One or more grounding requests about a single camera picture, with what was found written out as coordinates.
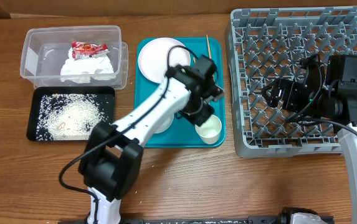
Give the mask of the white paper cup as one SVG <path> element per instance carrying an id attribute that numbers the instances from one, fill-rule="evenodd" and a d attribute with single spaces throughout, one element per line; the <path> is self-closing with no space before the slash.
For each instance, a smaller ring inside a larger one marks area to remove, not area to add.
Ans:
<path id="1" fill-rule="evenodd" d="M 195 125 L 195 130 L 204 143 L 214 144 L 220 137 L 222 123 L 217 116 L 211 115 L 202 125 Z"/>

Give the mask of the small grey rice bowl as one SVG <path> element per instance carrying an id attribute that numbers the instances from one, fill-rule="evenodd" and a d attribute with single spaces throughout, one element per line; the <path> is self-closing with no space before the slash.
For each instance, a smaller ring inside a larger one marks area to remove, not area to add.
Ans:
<path id="1" fill-rule="evenodd" d="M 155 123 L 155 134 L 166 131 L 173 123 L 173 119 L 173 113 L 164 114 L 160 118 L 158 118 L 157 122 Z"/>

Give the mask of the white napkin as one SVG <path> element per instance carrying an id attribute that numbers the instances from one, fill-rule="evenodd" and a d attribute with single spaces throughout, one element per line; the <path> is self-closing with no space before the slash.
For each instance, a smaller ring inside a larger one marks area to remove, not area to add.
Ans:
<path id="1" fill-rule="evenodd" d="M 76 60 L 73 58 L 72 53 L 73 50 L 70 48 L 68 59 L 60 71 L 60 81 L 70 80 L 81 84 L 90 83 L 91 79 L 110 80 L 116 78 L 111 61 L 106 55 Z"/>

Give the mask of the red snack wrapper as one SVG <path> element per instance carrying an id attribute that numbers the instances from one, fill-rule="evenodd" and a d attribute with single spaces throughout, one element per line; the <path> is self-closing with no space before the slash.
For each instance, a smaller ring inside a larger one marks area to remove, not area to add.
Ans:
<path id="1" fill-rule="evenodd" d="M 72 58 L 78 59 L 85 59 L 85 58 L 97 58 L 102 57 L 108 54 L 109 48 L 106 44 L 96 45 L 96 44 L 89 44 L 86 42 L 72 42 Z"/>

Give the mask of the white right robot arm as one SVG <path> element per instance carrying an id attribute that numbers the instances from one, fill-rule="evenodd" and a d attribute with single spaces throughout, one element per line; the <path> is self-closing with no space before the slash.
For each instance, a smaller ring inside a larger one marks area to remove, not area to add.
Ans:
<path id="1" fill-rule="evenodd" d="M 286 123 L 333 125 L 350 181 L 352 222 L 357 223 L 357 55 L 331 55 L 324 65 L 315 54 L 299 66 L 306 71 L 304 81 L 277 78 L 261 94 L 269 107 L 281 101 L 293 113 Z"/>

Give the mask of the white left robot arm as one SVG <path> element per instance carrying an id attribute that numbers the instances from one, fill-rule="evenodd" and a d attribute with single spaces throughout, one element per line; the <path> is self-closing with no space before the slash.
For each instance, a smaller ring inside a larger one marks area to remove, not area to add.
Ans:
<path id="1" fill-rule="evenodd" d="M 179 113 L 201 126 L 214 114 L 209 103 L 224 94 L 214 81 L 216 72 L 205 55 L 193 65 L 168 65 L 162 84 L 139 107 L 92 129 L 84 152 L 59 174 L 61 186 L 90 196 L 86 223 L 120 222 L 121 199 L 139 176 L 144 146 L 165 120 Z"/>

